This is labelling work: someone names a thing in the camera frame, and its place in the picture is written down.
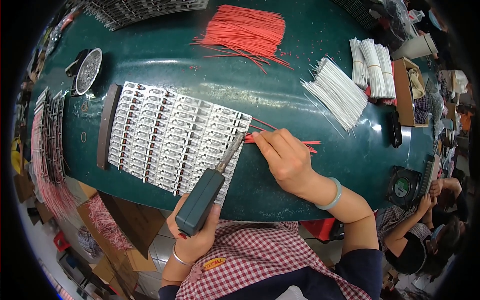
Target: black tool holder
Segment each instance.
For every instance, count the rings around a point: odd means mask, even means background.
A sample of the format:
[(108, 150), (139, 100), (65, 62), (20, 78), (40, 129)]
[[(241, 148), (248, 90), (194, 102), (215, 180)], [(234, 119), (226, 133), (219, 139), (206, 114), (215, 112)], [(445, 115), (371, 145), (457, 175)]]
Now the black tool holder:
[(75, 87), (76, 82), (77, 82), (78, 71), (79, 71), (80, 66), (82, 65), (83, 61), (85, 60), (87, 55), (90, 52), (92, 52), (92, 50), (93, 49), (83, 49), (82, 51), (78, 52), (75, 60), (67, 68), (65, 68), (65, 73), (67, 74), (67, 76), (68, 77), (73, 77), (72, 86), (70, 87), (70, 97), (80, 96), (77, 93), (77, 88)]

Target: red checkered shirt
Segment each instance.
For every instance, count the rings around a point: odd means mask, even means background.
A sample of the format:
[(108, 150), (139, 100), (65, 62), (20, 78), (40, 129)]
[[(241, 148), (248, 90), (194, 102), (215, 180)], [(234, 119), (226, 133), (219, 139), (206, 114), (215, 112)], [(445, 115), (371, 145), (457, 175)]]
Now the red checkered shirt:
[[(347, 300), (371, 299), (362, 289), (330, 271), (299, 236), (298, 228), (298, 222), (221, 221), (215, 232), (215, 243), (193, 266), (176, 299), (218, 299), (269, 277), (307, 266), (333, 278)], [(206, 262), (221, 257), (226, 258), (223, 264), (203, 270)]]

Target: green workbench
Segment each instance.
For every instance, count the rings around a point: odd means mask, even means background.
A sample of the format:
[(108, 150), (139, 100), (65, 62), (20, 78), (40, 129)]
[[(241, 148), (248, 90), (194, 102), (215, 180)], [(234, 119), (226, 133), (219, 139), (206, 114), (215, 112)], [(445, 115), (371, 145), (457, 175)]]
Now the green workbench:
[[(204, 33), (220, 4), (283, 14), (287, 28), (279, 48), (291, 55), (281, 58), (295, 70), (272, 64), (265, 67), (268, 73), (265, 75), (245, 58), (203, 58), (219, 53), (189, 43)], [(389, 145), (386, 128), (386, 114), (393, 108), (368, 104), (355, 128), (356, 138), (349, 137), (326, 112), (345, 137), (342, 139), (305, 98), (306, 91), (299, 82), (300, 78), (311, 79), (309, 63), (314, 64), (326, 53), (350, 76), (352, 57), (348, 40), (355, 36), (363, 39), (368, 34), (345, 10), (329, 0), (210, 0), (204, 11), (157, 17), (116, 32), (110, 32), (93, 16), (82, 14), (65, 30), (57, 49), (45, 62), (32, 92), (29, 126), (41, 91), (47, 85), (54, 93), (68, 89), (72, 79), (65, 75), (64, 69), (76, 54), (84, 48), (101, 48), (104, 60), (93, 88), (81, 97), (66, 97), (63, 151), (67, 175), (114, 196), (173, 210), (179, 197), (142, 183), (113, 166), (106, 171), (96, 166), (100, 114), (108, 86), (132, 81), (170, 88), (245, 112), (278, 128), (285, 127), (304, 141), (320, 140), (322, 145), (314, 146), (318, 154), (312, 157), (317, 172), (338, 178), (344, 186), (365, 197), (373, 209), (388, 206), (385, 195), (392, 166), (423, 172), (427, 154), (432, 153), (431, 129), (404, 127), (403, 144), (394, 149)], [(84, 101), (88, 102), (87, 112), (81, 110)], [(87, 137), (84, 143), (82, 132)], [(222, 218), (281, 221), (329, 216), (282, 191), (256, 145), (244, 145)]]

